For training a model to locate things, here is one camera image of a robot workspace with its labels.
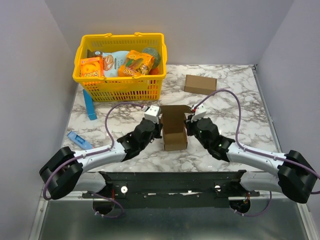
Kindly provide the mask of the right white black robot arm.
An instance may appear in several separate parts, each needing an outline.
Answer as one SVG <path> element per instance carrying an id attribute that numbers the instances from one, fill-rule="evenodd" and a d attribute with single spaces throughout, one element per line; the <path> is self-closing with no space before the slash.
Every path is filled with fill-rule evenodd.
<path id="1" fill-rule="evenodd" d="M 230 191 L 234 195 L 241 196 L 247 190 L 263 190 L 283 193 L 296 203 L 307 203 L 317 177 L 300 152 L 272 153 L 240 145 L 234 139 L 221 135 L 210 118 L 187 119 L 184 125 L 187 135 L 194 136 L 213 158 L 259 170 L 257 173 L 246 172 L 233 180 Z"/>

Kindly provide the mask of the brown cardboard box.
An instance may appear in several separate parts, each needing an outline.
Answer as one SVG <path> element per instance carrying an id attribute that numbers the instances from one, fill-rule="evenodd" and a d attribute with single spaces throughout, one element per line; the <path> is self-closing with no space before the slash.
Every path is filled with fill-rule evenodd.
<path id="1" fill-rule="evenodd" d="M 216 78 L 189 74 L 185 77 L 184 92 L 186 93 L 209 95 L 216 90 Z"/>
<path id="2" fill-rule="evenodd" d="M 188 146 L 185 120 L 186 114 L 191 113 L 191 108 L 187 105 L 161 105 L 160 109 L 164 150 L 185 150 Z"/>

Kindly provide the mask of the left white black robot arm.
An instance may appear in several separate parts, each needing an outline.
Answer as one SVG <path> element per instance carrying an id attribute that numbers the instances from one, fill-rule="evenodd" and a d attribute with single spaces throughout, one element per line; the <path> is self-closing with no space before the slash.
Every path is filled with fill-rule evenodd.
<path id="1" fill-rule="evenodd" d="M 90 170 L 135 158 L 154 139 L 161 138 L 162 126 L 160 117 L 154 120 L 144 117 L 132 132 L 110 145 L 79 152 L 68 146 L 60 148 L 39 170 L 44 183 L 43 198 L 47 201 L 61 199 L 74 191 L 82 175 Z"/>

